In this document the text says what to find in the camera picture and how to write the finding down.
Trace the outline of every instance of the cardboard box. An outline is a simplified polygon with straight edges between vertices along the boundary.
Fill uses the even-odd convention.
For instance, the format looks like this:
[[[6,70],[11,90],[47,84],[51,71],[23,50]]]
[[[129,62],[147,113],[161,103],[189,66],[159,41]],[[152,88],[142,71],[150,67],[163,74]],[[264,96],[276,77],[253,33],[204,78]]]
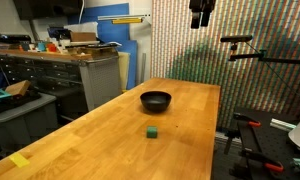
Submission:
[[[30,84],[31,84],[30,81],[25,80],[8,86],[5,91],[11,94],[12,96],[16,96],[16,95],[24,96]]]
[[[91,32],[71,32],[72,42],[96,41],[96,33]]]

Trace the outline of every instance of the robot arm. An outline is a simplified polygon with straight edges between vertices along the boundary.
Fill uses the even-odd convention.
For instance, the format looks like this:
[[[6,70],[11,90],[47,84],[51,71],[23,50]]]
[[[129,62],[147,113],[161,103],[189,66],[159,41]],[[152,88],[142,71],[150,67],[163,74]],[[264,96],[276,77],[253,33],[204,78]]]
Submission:
[[[189,8],[192,11],[191,29],[207,27],[210,13],[214,9],[216,0],[190,0]]]

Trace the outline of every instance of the floor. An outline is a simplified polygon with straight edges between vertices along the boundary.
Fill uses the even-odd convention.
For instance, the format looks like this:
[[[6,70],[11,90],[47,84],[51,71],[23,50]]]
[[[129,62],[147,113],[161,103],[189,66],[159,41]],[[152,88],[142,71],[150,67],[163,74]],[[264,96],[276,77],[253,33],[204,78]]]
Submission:
[[[239,162],[240,156],[238,152],[241,150],[240,144],[232,143],[228,155],[223,153],[226,142],[223,139],[216,138],[217,150],[213,157],[212,180],[234,180],[229,175],[229,169],[233,167],[235,162]]]

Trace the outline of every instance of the clamp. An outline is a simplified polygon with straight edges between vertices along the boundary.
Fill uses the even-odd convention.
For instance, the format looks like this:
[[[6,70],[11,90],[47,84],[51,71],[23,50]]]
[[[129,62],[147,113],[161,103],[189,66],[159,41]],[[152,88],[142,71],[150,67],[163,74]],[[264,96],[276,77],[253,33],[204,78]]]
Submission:
[[[239,152],[239,155],[250,160],[262,162],[264,164],[264,167],[266,167],[270,171],[283,172],[284,170],[281,162],[275,161],[262,153],[254,152],[252,151],[252,149],[244,148],[241,152]]]
[[[241,114],[241,113],[237,113],[237,112],[233,113],[233,118],[238,121],[246,121],[252,127],[260,127],[261,126],[261,123],[259,121],[253,120],[250,117],[248,117],[244,114]]]

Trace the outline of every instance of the metal rod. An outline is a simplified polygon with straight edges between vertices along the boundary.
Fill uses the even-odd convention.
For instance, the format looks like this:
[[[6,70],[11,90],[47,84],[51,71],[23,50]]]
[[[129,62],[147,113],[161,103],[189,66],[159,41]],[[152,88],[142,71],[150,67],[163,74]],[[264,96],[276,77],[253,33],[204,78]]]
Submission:
[[[272,118],[271,122],[274,123],[274,124],[280,125],[280,126],[285,126],[287,128],[292,128],[293,129],[293,128],[296,127],[296,125],[286,123],[286,122],[283,122],[283,121],[279,121],[279,120],[273,119],[273,118]]]
[[[300,59],[262,58],[262,59],[260,59],[260,61],[276,62],[276,63],[287,63],[287,64],[300,64]]]
[[[233,54],[230,55],[230,60],[245,59],[245,58],[262,58],[263,54]]]
[[[283,126],[279,126],[277,124],[274,124],[273,122],[270,123],[270,126],[271,127],[274,127],[274,128],[277,128],[277,129],[280,129],[280,130],[283,130],[283,131],[286,131],[286,132],[290,132],[291,129],[290,128],[286,128],[286,127],[283,127]]]
[[[144,18],[150,16],[150,14],[142,15],[115,15],[115,16],[98,16],[99,21],[103,20],[113,20],[113,19],[126,19],[126,18]]]
[[[142,65],[141,65],[141,77],[140,77],[140,83],[144,82],[144,73],[146,69],[146,60],[147,60],[147,54],[142,53]]]
[[[67,116],[64,116],[64,115],[60,115],[60,117],[66,119],[66,120],[68,120],[68,121],[74,121],[74,120],[75,120],[75,119],[72,119],[72,118],[67,117]]]
[[[231,147],[232,139],[233,138],[229,137],[229,139],[227,140],[226,147],[224,148],[223,154],[228,155],[230,147]]]

